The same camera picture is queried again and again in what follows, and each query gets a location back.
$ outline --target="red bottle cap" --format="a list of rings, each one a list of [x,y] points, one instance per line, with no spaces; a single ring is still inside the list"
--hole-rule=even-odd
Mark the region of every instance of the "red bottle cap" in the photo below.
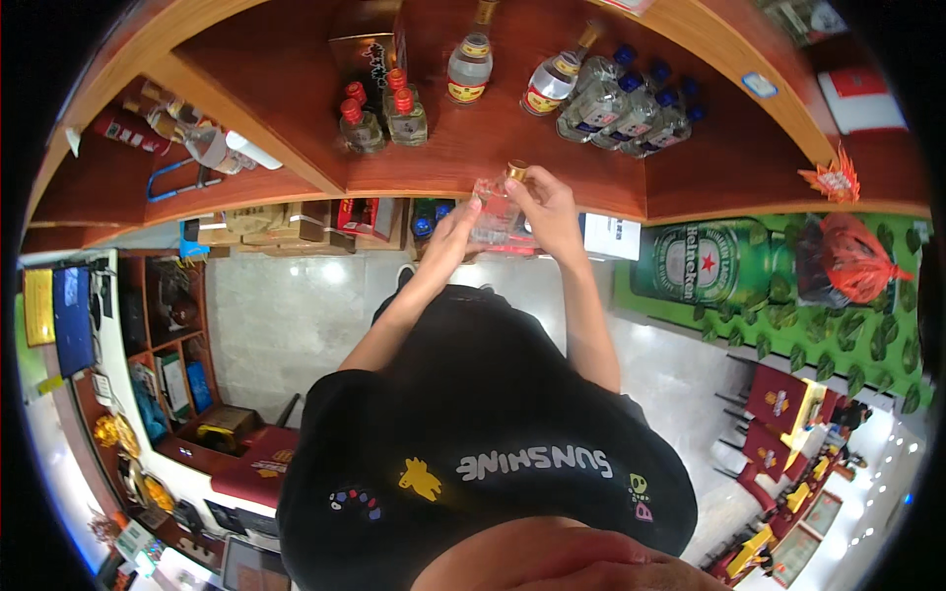
[[[398,90],[408,85],[408,77],[404,76],[404,70],[395,68],[388,72],[388,86],[391,90]]]
[[[342,117],[352,125],[360,123],[364,117],[364,113],[361,112],[361,105],[354,98],[346,98],[342,101]]]
[[[345,94],[349,98],[354,98],[359,106],[368,102],[368,96],[364,93],[364,86],[361,86],[361,82],[352,82],[345,86]]]
[[[402,88],[394,91],[394,108],[402,115],[413,111],[413,93],[410,89]]]

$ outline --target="black t-shirt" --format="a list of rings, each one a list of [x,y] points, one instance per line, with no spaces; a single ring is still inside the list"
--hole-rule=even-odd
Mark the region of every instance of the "black t-shirt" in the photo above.
[[[697,510],[673,449],[535,318],[450,287],[384,371],[309,391],[277,519],[303,589],[398,591],[473,533],[536,515],[679,555]]]

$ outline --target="hand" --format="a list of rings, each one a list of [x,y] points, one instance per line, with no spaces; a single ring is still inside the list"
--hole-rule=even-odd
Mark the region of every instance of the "hand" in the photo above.
[[[559,265],[574,267],[587,261],[571,187],[542,166],[529,166],[526,183],[508,179],[506,191],[522,208],[539,246]]]
[[[408,286],[420,289],[421,293],[431,299],[444,289],[450,275],[463,262],[464,256],[468,252],[481,249],[480,245],[467,244],[481,209],[482,201],[471,199],[457,205],[449,215],[437,223],[437,229],[430,237],[417,273],[408,282]]]

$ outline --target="green bottle illustration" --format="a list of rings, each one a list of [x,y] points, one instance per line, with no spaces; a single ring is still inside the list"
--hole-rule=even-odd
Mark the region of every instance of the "green bottle illustration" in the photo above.
[[[795,253],[783,234],[749,217],[715,219],[642,228],[630,287],[668,302],[741,307],[764,296],[775,273],[797,283]]]

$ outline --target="framed picture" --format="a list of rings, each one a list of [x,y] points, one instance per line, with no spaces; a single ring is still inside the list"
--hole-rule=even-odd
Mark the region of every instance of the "framed picture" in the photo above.
[[[795,582],[820,545],[821,540],[805,528],[793,529],[772,551],[772,560],[775,561],[775,574],[772,578],[787,589]]]
[[[824,539],[832,523],[834,523],[834,518],[841,511],[841,504],[842,501],[837,496],[827,491],[821,491],[801,523],[805,524],[805,527],[809,530],[820,535],[821,539]]]

